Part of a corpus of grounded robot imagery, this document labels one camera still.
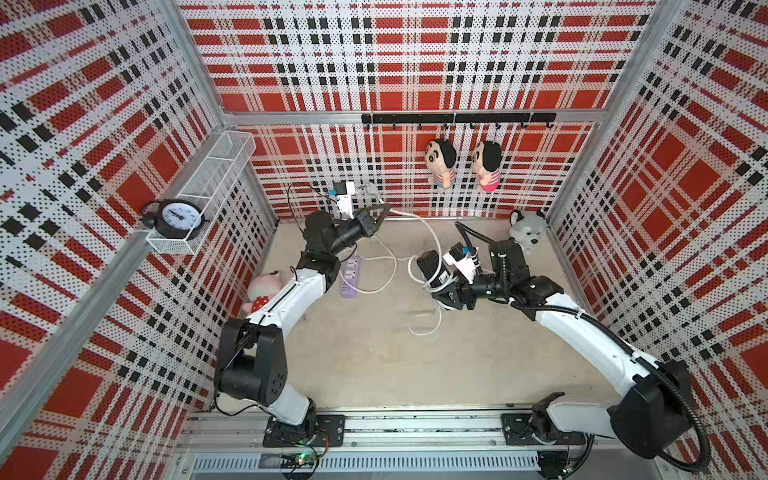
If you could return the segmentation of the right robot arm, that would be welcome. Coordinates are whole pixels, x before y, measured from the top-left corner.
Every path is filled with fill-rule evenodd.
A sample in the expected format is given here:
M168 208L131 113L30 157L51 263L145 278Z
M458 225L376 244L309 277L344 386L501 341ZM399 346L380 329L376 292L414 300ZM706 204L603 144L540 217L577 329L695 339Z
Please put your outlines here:
M485 272L474 250L462 244L445 254L428 251L416 260L432 298L449 310L472 310L485 299L523 313L586 359L610 383L615 404L569 400L553 392L535 403L523 436L544 444L576 432L589 446L596 437L620 441L645 459L660 458L698 473L712 449L692 401L692 376L679 361L660 361L613 333L546 276L531 274L520 245L488 244Z

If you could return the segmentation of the grey white husky plush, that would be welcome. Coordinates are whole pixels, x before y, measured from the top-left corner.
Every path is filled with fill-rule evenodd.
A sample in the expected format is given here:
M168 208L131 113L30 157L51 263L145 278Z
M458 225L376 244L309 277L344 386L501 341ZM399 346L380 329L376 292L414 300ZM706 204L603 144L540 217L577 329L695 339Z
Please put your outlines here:
M546 229L547 222L541 210L526 213L514 210L510 214L509 237L521 247L525 256L532 253Z

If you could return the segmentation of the pink plush red dress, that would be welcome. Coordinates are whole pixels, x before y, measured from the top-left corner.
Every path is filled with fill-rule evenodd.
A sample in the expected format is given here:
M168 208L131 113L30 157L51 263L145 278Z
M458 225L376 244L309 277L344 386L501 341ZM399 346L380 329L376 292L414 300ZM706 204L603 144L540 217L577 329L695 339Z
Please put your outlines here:
M246 292L246 300L241 306L245 316L264 307L283 288L283 280L279 271L254 277Z

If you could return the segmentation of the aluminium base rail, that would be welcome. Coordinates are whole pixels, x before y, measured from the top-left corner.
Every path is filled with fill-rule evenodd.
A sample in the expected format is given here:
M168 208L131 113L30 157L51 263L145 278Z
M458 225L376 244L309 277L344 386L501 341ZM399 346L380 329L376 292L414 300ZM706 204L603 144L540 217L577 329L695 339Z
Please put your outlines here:
M577 477L660 478L668 468L634 456L618 441L598 437L589 446L581 434L567 433L544 445L522 430L526 406L448 406L325 409L321 430L309 445L283 445L261 412L224 417L195 414L182 430L168 478L202 477L321 479L333 474L530 472L541 459L587 458ZM310 471L260 469L264 453L311 452L320 460Z

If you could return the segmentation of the blue shorts hanging doll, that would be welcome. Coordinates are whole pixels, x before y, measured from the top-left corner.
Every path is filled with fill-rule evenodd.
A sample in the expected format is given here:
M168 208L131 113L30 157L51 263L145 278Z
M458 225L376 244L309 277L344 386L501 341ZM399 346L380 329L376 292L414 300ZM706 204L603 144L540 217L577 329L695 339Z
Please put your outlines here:
M457 161L457 153L452 143L443 139L431 140L427 144L424 159L430 183L442 190L450 189L456 178Z

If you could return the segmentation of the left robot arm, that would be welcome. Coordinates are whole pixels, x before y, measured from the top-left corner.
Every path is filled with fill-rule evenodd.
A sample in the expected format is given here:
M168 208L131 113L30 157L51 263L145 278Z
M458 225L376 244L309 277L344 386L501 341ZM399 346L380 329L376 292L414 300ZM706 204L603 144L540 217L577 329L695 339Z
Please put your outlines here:
M336 280L338 254L373 236L388 216L386 203L335 220L325 211L306 218L305 248L288 283L266 305L223 326L217 352L214 393L251 405L270 415L272 432L283 445L309 445L319 425L312 399L288 382L285 339L306 310Z

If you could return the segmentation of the purple power strip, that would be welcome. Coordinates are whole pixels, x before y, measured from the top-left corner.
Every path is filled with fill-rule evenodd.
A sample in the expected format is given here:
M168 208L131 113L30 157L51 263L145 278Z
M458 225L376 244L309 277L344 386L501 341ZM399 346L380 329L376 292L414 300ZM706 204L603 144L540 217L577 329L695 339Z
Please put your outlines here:
M340 293L342 299L351 300L357 297L361 264L362 260L358 255L352 255L341 264Z

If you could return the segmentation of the pink skirt hanging doll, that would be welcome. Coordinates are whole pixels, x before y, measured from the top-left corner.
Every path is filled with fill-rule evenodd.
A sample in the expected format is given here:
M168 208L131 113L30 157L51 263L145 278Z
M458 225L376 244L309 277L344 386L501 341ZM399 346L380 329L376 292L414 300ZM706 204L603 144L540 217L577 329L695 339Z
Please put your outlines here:
M500 144L485 140L476 145L471 153L471 161L481 190L491 193L498 188L501 160Z

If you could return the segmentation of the black alarm clock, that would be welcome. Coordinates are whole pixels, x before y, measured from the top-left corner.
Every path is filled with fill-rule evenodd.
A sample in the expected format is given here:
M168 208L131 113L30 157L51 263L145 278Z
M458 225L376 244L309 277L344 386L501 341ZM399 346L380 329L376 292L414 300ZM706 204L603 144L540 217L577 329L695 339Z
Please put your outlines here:
M181 199L154 200L139 213L145 227L171 240L194 240L207 222L200 207Z

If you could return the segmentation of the black hook rail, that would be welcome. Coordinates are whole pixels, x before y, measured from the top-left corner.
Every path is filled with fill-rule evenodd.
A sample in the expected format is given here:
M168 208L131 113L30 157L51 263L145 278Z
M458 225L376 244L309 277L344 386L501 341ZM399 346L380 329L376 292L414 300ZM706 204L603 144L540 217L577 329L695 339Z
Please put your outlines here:
M424 124L502 124L527 126L540 123L549 127L557 119L555 112L511 113L369 113L362 114L364 125L424 125Z

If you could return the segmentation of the green circuit board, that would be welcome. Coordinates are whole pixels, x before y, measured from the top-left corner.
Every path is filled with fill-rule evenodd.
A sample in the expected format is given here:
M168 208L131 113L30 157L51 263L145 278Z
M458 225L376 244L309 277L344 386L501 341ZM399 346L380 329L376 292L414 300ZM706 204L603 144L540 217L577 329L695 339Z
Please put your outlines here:
M258 467L260 469L310 471L319 464L319 460L320 458L311 452L264 453L260 457Z

